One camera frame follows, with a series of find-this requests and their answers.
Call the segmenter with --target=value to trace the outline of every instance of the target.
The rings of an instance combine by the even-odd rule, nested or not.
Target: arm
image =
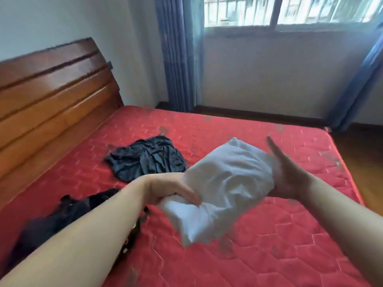
[[[304,171],[270,137],[276,158],[273,196],[298,200],[317,219],[372,286],[383,282],[383,217]]]
[[[140,177],[34,251],[0,286],[101,286],[147,203],[179,193],[200,198],[181,182],[183,173]]]

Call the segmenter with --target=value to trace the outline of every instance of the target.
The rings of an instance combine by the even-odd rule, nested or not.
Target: window frame
[[[204,28],[205,35],[207,37],[235,37],[269,35],[280,32],[365,32],[383,28],[383,9],[375,19],[365,23],[278,24],[282,2],[283,0],[275,0],[270,25],[210,26]]]

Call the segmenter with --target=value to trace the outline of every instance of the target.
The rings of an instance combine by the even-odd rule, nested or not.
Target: window
[[[383,0],[204,0],[204,6],[205,27],[291,24],[307,27],[375,21]]]

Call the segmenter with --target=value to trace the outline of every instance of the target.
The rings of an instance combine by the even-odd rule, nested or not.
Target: bed frame
[[[92,38],[0,62],[0,208],[121,106]]]

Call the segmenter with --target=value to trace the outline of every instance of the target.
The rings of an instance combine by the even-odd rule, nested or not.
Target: red mattress
[[[350,173],[323,130],[140,107],[124,107],[0,211],[0,259],[26,220],[50,213],[70,194],[85,198],[118,182],[103,162],[110,148],[166,135],[189,166],[237,137],[267,151],[271,135],[304,169],[362,203]],[[230,234],[183,248],[165,215],[150,207],[132,253],[105,286],[367,286],[318,222],[296,201],[266,198]]]

